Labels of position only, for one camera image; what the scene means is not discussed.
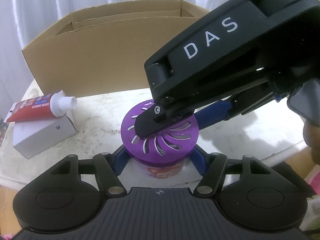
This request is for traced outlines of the person's right hand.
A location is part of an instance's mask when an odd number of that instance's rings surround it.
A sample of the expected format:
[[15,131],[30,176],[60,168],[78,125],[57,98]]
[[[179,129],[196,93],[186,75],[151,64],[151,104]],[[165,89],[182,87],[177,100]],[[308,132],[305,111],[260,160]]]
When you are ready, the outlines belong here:
[[319,165],[320,162],[320,128],[309,121],[305,121],[303,137],[306,144],[311,148],[312,161]]

